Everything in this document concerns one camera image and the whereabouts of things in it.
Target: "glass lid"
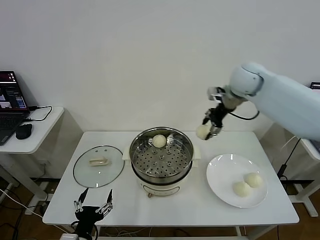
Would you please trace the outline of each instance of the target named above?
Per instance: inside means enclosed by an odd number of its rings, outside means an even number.
[[[113,146],[96,146],[82,154],[73,167],[75,181],[86,188],[100,188],[115,180],[124,168],[122,152]]]

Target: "stainless steel pot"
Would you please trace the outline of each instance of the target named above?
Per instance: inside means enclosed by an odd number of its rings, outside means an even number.
[[[155,135],[164,135],[166,145],[153,146]],[[179,130],[159,126],[141,132],[132,141],[129,156],[134,173],[143,181],[166,186],[182,180],[192,167],[194,148]]]

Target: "computer mouse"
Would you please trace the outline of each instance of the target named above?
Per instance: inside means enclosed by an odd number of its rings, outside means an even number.
[[[31,129],[32,129],[31,123],[18,126],[17,129],[15,130],[15,137],[20,140],[26,139],[31,135]]]

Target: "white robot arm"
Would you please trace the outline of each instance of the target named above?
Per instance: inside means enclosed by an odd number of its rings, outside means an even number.
[[[320,94],[256,63],[237,67],[230,84],[209,87],[208,98],[220,102],[206,113],[202,124],[209,120],[212,127],[207,139],[217,135],[222,119],[245,101],[254,103],[267,117],[300,138],[320,141]]]

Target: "laptop keyboard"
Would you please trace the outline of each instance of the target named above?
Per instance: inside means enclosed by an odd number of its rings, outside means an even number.
[[[21,121],[20,117],[16,116],[0,116],[0,130],[12,130]]]

